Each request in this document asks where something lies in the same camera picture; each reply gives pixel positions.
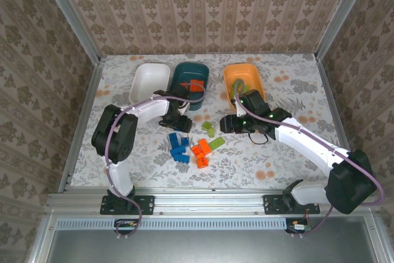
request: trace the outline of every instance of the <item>wall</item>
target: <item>wall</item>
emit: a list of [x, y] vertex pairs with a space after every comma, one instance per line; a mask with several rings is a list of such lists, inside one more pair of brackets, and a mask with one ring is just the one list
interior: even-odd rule
[[62, 176], [92, 64], [54, 0], [0, 0], [0, 262], [21, 262]]
[[350, 145], [385, 187], [394, 241], [394, 0], [357, 0], [323, 63]]
[[102, 55], [314, 52], [340, 0], [71, 0]]

